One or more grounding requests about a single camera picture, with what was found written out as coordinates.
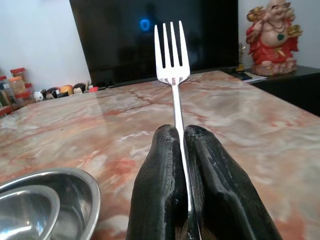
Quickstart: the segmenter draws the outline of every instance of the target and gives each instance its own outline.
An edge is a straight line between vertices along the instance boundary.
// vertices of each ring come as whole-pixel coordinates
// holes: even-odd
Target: black tv screen
[[[93,85],[155,79],[154,26],[182,21],[191,73],[239,63],[237,0],[70,0]]]

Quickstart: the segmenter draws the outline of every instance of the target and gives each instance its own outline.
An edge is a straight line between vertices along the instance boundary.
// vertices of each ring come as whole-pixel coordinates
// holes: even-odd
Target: metal bowl
[[[34,172],[0,186],[0,193],[28,185],[45,185],[60,198],[60,213],[51,240],[89,240],[100,212],[100,189],[88,173],[75,168]]]
[[[47,186],[18,187],[0,194],[1,240],[48,240],[60,210],[57,193]]]

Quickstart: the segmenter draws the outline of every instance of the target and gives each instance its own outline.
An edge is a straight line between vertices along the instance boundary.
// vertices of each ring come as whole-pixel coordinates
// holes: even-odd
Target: fork
[[[189,66],[185,34],[184,34],[184,29],[181,21],[179,21],[179,31],[180,31],[182,65],[180,65],[179,63],[176,36],[175,36],[173,22],[170,22],[170,28],[171,28],[173,66],[171,66],[171,61],[170,61],[166,24],[163,23],[164,59],[165,59],[165,67],[163,67],[161,49],[160,49],[160,40],[159,40],[159,34],[158,34],[158,26],[157,25],[154,26],[156,76],[160,82],[170,85],[172,87],[174,124],[179,134],[180,151],[182,156],[183,171],[184,171],[186,189],[187,189],[188,218],[191,219],[190,221],[195,221],[194,223],[196,224],[195,225],[195,227],[197,228],[196,230],[199,231],[199,225],[197,223],[197,219],[194,219],[196,211],[194,206],[194,200],[192,197],[191,180],[190,180],[189,169],[187,164],[187,156],[186,156],[185,146],[184,146],[184,121],[183,121],[181,100],[180,100],[180,93],[179,93],[179,85],[190,77],[190,66]]]

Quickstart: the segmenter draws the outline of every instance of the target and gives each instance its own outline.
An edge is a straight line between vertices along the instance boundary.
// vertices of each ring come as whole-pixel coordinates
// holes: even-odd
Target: bowl rim
[[[45,185],[22,186],[0,193],[0,201],[6,198],[18,198],[20,195],[31,194],[45,197],[48,199],[51,206],[51,212],[48,220],[46,221],[46,225],[39,236],[39,240],[47,240],[51,236],[51,232],[56,225],[56,221],[60,212],[60,199],[55,190]]]
[[[96,179],[86,171],[78,168],[68,168],[68,167],[43,169],[43,170],[31,172],[26,175],[19,176],[4,182],[3,184],[0,185],[0,191],[2,189],[5,189],[6,187],[17,184],[21,181],[25,181],[28,179],[33,179],[39,176],[45,176],[49,174],[66,174],[66,175],[76,176],[81,180],[83,180],[89,186],[91,197],[92,197],[91,213],[89,215],[88,221],[82,232],[81,237],[77,240],[90,240],[92,234],[94,233],[95,227],[98,222],[99,214],[100,214],[101,192]]]

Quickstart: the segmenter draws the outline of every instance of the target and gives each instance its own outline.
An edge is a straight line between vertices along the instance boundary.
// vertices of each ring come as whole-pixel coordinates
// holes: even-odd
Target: marble table
[[[185,125],[215,133],[244,168],[284,240],[320,236],[320,118],[223,72],[181,85]],[[158,81],[28,105],[0,119],[0,183],[80,168],[101,189],[93,240],[123,240],[138,170],[155,130],[173,124]]]

